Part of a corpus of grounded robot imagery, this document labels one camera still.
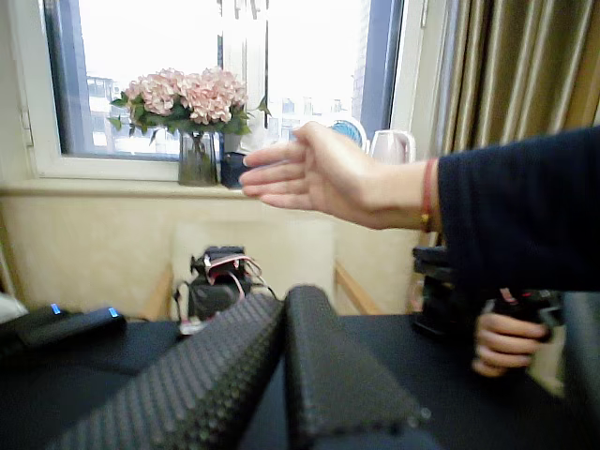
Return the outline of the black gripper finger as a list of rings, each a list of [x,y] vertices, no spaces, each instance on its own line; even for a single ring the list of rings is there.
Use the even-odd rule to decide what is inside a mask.
[[[285,300],[286,401],[293,448],[428,448],[420,404],[344,329],[320,288]]]
[[[51,449],[234,449],[278,363],[283,302],[252,294],[165,352]]]

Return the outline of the person's right hand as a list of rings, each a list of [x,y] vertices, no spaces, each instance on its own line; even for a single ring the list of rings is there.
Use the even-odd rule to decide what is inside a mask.
[[[498,378],[511,369],[527,368],[547,334],[543,324],[483,313],[475,326],[472,369],[484,377]]]

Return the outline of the person's left hand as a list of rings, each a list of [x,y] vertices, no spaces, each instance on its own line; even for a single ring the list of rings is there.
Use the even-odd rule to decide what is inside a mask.
[[[374,230],[420,228],[423,163],[383,164],[316,122],[294,136],[245,157],[249,170],[239,178],[245,195]]]

